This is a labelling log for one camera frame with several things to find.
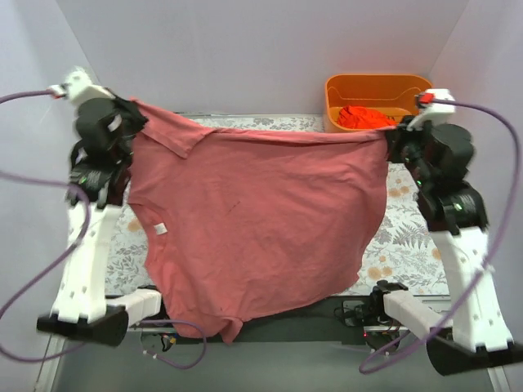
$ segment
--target pink fabric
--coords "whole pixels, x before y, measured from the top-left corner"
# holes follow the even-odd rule
[[[140,110],[149,122],[134,141],[128,201],[171,318],[232,342],[245,321],[358,280],[385,212],[382,133],[210,128]],[[166,233],[157,234],[159,224]]]

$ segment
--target gray floor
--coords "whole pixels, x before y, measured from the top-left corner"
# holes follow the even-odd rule
[[[363,376],[358,366],[366,354],[345,351],[336,343],[236,343],[231,347],[213,343],[200,365],[183,372],[143,356],[140,340],[140,333],[130,332],[117,349],[89,345],[68,355],[60,362],[53,391],[493,390],[487,371],[438,375],[424,350],[392,368]],[[201,345],[175,345],[167,356],[188,363],[199,350]]]

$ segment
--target floral pattern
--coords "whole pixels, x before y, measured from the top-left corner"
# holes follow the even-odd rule
[[[323,131],[320,116],[202,116],[193,119],[208,127]],[[360,279],[340,294],[368,295],[376,281],[387,279],[402,282],[414,294],[449,295],[440,253],[428,235],[414,198],[416,186],[402,165],[390,165],[387,189],[386,215],[365,251]],[[141,285],[153,284],[144,267],[147,237],[127,204],[111,241],[105,292],[128,294]]]

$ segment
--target white wall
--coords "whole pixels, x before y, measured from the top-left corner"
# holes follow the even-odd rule
[[[57,2],[107,86],[175,111],[233,114],[321,113],[333,74],[426,75],[467,4]]]
[[[43,89],[60,82],[72,65],[87,60],[53,0],[5,0],[0,5],[0,96]],[[47,179],[67,180],[74,143],[67,103],[47,97],[0,106],[0,167]],[[65,248],[64,191],[0,180],[0,302],[5,302]],[[41,357],[47,336],[35,332],[36,318],[56,296],[60,272],[22,297],[0,322],[2,345],[17,354]],[[39,365],[0,357],[0,391],[33,390]]]
[[[456,100],[497,109],[523,138],[522,0],[471,0],[431,72],[432,81],[452,90]],[[462,109],[455,123],[472,132],[477,158],[470,182],[482,193],[494,229],[504,208],[512,172],[513,147],[507,131],[483,114]],[[523,341],[523,194],[520,191],[509,232],[495,259],[496,283],[503,314],[515,338]],[[521,366],[507,367],[512,390],[523,390]]]

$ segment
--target orange basket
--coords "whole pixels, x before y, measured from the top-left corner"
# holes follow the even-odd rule
[[[353,132],[359,129],[336,123],[347,105],[376,109],[397,123],[407,114],[418,114],[415,96],[432,84],[417,75],[340,74],[325,83],[325,132]]]

